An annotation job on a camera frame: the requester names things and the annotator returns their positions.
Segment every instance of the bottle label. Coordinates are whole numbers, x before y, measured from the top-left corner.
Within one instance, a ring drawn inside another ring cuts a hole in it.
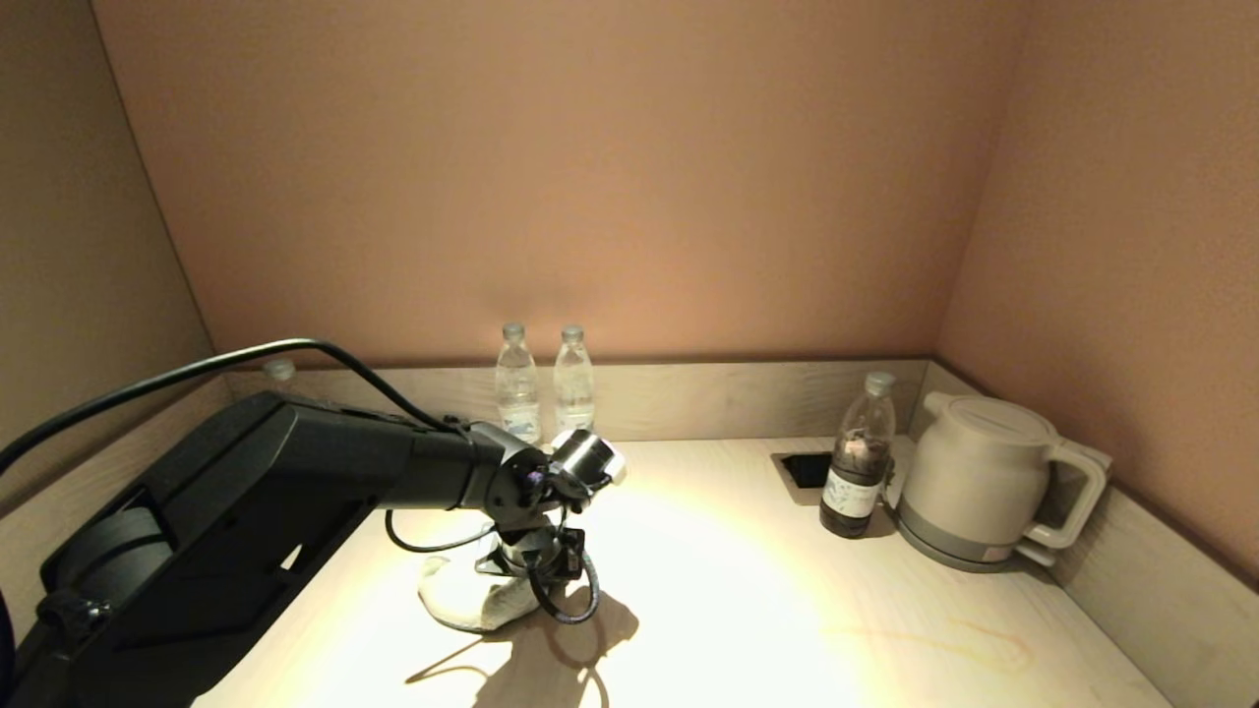
[[[826,489],[822,501],[832,510],[854,519],[864,519],[874,511],[881,485],[861,486],[852,484],[831,470],[826,475]]]
[[[555,409],[555,435],[574,430],[594,430],[594,406]]]
[[[502,416],[502,430],[524,440],[530,445],[536,445],[541,438],[541,422],[538,416],[538,404],[516,406],[512,408],[500,408]]]

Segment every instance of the light wood surface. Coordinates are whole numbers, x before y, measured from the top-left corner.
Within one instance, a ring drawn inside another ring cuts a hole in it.
[[[196,705],[1167,705],[1042,572],[946,568],[881,511],[861,540],[822,529],[817,491],[793,499],[769,455],[828,438],[621,447],[628,480],[578,519],[606,592],[592,622],[438,625],[415,595],[423,557],[376,513]],[[481,522],[399,517],[417,543]]]
[[[777,362],[597,365],[596,427],[611,440],[720,440],[835,435],[870,372],[890,372],[901,431],[909,426],[927,362]],[[494,421],[494,368],[379,372],[429,413]],[[262,373],[227,375],[238,397],[272,383]],[[551,367],[538,368],[544,438],[554,436]],[[345,370],[298,372],[293,388],[313,398],[390,409]]]
[[[915,438],[933,420],[922,407],[932,391],[980,393],[928,364],[910,425]],[[1069,482],[1055,479],[1040,517],[1068,503]],[[1259,593],[1122,490],[1107,490],[1051,573],[1178,708],[1259,703]]]
[[[230,402],[222,377],[206,382],[0,519],[0,591],[19,640],[34,625],[35,605],[44,597],[40,563],[150,464]]]

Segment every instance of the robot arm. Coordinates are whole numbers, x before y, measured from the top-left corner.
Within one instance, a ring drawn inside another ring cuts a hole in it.
[[[188,705],[375,508],[480,509],[505,573],[572,577],[579,540],[544,513],[580,511],[612,480],[606,443],[584,433],[553,460],[486,423],[443,427],[274,393],[220,411],[45,561],[39,624],[0,704]]]

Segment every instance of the wooden countertop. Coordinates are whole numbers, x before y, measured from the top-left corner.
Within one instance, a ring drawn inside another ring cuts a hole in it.
[[[864,539],[827,533],[818,490],[789,488],[769,455],[828,446],[621,445],[628,480],[574,524],[606,593],[579,626],[540,612],[486,637],[438,625],[415,595],[424,557],[394,548],[378,511],[196,705],[1168,705],[1035,566],[947,568],[883,510]],[[901,470],[912,450],[898,441]],[[482,520],[413,511],[398,527],[429,543]]]

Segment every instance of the kettle base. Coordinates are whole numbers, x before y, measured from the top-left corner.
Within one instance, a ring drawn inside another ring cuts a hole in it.
[[[958,571],[966,571],[968,573],[1000,573],[1010,567],[1010,558],[1005,561],[997,561],[996,563],[981,563],[978,561],[968,561],[966,558],[958,558],[957,556],[951,556],[944,553],[939,548],[927,543],[925,540],[918,538],[917,534],[905,524],[904,519],[899,515],[895,517],[896,528],[900,530],[900,535],[904,537],[910,545],[922,552],[937,563],[948,566],[951,568],[957,568]]]

